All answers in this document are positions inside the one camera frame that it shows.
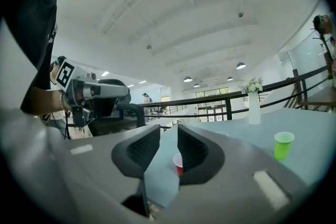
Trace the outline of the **black metal railing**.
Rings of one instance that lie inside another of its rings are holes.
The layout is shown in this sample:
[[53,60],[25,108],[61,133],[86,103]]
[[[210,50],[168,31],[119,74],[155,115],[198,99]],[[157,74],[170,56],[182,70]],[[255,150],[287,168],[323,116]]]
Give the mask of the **black metal railing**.
[[[323,79],[319,83],[307,88],[305,80],[308,78],[311,78],[317,74],[320,74],[327,70],[327,66],[321,67],[319,69],[310,71],[308,73],[302,74],[302,75],[295,75],[293,78],[286,79],[280,82],[272,83],[269,85],[266,85],[263,87],[262,92],[257,92],[258,95],[263,95],[267,92],[275,91],[278,89],[285,88],[287,86],[293,85],[293,90],[291,95],[275,100],[270,103],[261,104],[260,108],[266,108],[269,106],[276,105],[278,103],[285,102],[288,104],[291,99],[294,99],[296,97],[299,98],[297,103],[302,101],[302,96],[306,96],[307,92],[312,90],[313,88],[317,87],[321,83],[325,82],[327,79]],[[150,115],[145,116],[145,123],[146,118],[155,118],[155,119],[179,119],[179,118],[202,118],[202,117],[216,117],[216,116],[226,116],[228,120],[233,119],[234,114],[238,113],[244,113],[249,111],[248,108],[240,109],[240,110],[233,110],[232,109],[232,100],[239,99],[239,98],[245,98],[248,96],[248,94],[242,94],[240,91],[227,93],[227,94],[221,94],[221,95],[214,95],[210,97],[203,97],[203,98],[194,98],[194,99],[184,99],[184,100],[177,100],[177,101],[170,101],[170,102],[163,102],[163,103],[152,103],[148,107],[141,106],[143,109],[145,108],[152,108],[152,113]],[[217,101],[223,101],[224,104],[218,106],[217,108],[224,108],[224,112],[214,112],[210,114],[186,114],[186,115],[178,115],[179,111],[185,111],[188,105],[194,105],[194,104],[200,104],[200,103],[207,103],[207,102],[217,102]]]

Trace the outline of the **person's left forearm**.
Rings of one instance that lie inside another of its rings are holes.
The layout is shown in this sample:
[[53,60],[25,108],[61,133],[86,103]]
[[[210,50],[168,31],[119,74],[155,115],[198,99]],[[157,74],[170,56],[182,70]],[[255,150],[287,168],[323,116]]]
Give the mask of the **person's left forearm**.
[[71,110],[63,91],[43,90],[37,87],[28,90],[20,108],[32,115],[46,115]]

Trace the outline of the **person in black shirt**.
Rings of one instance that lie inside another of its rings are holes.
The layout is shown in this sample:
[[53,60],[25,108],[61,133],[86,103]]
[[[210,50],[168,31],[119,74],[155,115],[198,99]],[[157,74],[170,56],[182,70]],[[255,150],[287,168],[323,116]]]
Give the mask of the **person in black shirt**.
[[29,94],[49,88],[49,38],[57,0],[0,0],[0,108],[32,112]]

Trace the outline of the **white flower bouquet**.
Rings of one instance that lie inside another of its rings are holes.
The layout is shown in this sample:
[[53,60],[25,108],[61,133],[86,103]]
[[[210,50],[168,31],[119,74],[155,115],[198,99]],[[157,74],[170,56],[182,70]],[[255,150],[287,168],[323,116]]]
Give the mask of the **white flower bouquet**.
[[239,87],[242,94],[247,94],[250,92],[262,92],[263,91],[263,79],[252,78],[246,84]]

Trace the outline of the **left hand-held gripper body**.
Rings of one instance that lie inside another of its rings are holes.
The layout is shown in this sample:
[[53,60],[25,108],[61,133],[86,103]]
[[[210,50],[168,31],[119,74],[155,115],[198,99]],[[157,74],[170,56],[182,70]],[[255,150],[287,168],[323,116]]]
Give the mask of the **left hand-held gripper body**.
[[66,59],[57,73],[56,84],[63,93],[62,99],[70,107],[74,126],[86,126],[92,122],[96,75]]

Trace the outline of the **black mesh office chair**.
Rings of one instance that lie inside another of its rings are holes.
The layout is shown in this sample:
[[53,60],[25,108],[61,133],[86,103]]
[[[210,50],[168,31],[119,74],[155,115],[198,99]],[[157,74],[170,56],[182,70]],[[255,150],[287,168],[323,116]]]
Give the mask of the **black mesh office chair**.
[[119,133],[145,126],[144,109],[131,103],[131,94],[119,99],[97,99],[93,122],[87,125],[93,137]]

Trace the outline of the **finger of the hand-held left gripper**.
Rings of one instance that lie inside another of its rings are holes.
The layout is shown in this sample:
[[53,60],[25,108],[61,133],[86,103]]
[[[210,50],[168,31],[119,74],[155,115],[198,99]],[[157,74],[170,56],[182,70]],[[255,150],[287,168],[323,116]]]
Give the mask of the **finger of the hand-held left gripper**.
[[94,119],[110,117],[119,103],[128,104],[131,101],[130,90],[125,85],[100,83],[94,90],[91,105]]

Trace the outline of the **red paper cup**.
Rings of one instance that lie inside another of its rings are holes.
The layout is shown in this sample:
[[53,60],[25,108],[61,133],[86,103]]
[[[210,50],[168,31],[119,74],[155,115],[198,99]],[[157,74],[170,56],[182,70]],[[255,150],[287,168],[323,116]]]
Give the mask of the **red paper cup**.
[[176,171],[179,177],[183,174],[183,160],[180,153],[176,153],[173,157],[173,163],[176,167]]

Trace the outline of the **dark wooden table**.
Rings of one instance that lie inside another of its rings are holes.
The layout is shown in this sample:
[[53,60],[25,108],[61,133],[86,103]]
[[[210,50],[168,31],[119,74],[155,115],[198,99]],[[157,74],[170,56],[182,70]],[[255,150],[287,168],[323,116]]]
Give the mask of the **dark wooden table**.
[[336,111],[336,88],[326,87],[298,103],[299,108],[319,112]]

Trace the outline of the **dark wooden coat rack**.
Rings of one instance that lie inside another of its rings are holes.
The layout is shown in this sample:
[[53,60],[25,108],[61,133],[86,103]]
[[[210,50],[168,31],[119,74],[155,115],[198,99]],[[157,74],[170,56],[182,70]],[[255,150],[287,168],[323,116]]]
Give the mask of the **dark wooden coat rack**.
[[325,35],[321,35],[319,34],[319,39],[322,41],[322,44],[324,45],[325,49],[326,49],[326,53],[324,54],[324,58],[326,60],[326,66],[327,66],[327,71],[328,73],[333,73],[333,69],[332,69],[332,66],[333,66],[333,59],[331,58],[331,55],[330,55],[330,49],[327,45],[327,42],[325,40]]

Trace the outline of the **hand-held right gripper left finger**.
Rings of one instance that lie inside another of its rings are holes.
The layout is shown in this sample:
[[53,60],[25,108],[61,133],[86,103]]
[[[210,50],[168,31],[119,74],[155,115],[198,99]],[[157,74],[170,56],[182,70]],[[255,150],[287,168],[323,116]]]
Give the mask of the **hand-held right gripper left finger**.
[[144,173],[159,147],[159,125],[68,142],[75,160],[122,204],[129,199],[146,200]]

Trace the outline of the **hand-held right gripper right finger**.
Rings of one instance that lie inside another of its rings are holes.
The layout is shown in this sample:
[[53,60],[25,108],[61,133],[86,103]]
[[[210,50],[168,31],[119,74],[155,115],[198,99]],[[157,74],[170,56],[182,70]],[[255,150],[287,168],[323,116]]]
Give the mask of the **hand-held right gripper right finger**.
[[159,224],[280,224],[307,185],[257,146],[180,125],[183,173]]

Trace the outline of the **white ceramic vase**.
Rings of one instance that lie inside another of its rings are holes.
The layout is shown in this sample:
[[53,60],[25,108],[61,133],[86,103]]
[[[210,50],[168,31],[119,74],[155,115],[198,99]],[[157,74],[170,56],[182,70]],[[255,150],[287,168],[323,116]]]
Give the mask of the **white ceramic vase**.
[[249,112],[248,119],[250,125],[258,125],[261,123],[261,114],[260,114],[260,103],[258,101],[258,93],[249,92]]

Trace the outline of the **large glass window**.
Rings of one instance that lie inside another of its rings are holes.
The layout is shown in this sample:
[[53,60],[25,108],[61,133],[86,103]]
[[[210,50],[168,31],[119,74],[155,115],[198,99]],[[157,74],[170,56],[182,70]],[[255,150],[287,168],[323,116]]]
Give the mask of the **large glass window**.
[[221,95],[221,94],[227,94],[227,93],[229,93],[229,88],[224,87],[224,88],[219,88],[219,89],[214,89],[214,90],[196,92],[196,97],[203,98],[203,97],[209,97],[209,96]]

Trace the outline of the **green plastic cup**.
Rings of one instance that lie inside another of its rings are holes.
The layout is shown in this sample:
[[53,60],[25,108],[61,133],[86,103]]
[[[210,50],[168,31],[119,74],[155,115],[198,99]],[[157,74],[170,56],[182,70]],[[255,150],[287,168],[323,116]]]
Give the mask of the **green plastic cup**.
[[274,157],[277,160],[283,160],[287,157],[291,145],[295,139],[293,133],[290,132],[279,132],[274,135],[275,139],[275,150]]

